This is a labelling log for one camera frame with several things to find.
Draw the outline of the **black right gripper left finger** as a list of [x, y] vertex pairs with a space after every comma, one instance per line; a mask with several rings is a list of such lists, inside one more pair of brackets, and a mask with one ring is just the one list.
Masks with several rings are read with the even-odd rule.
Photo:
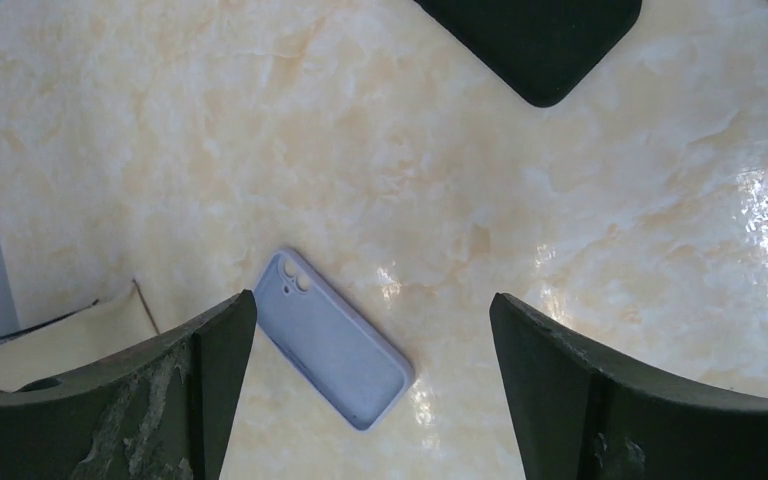
[[0, 479], [216, 479], [257, 322], [251, 291], [86, 366], [0, 390]]

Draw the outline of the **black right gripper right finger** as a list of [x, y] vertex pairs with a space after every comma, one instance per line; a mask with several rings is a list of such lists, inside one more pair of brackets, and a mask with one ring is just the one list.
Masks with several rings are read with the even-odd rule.
[[489, 309], [529, 479], [768, 479], [768, 398], [693, 381], [516, 297]]

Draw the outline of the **lavender phone case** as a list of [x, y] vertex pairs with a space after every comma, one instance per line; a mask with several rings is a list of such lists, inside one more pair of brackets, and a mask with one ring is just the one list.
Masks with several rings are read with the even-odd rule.
[[254, 297], [261, 330], [354, 429], [376, 426], [413, 384], [408, 359], [295, 250], [272, 255]]

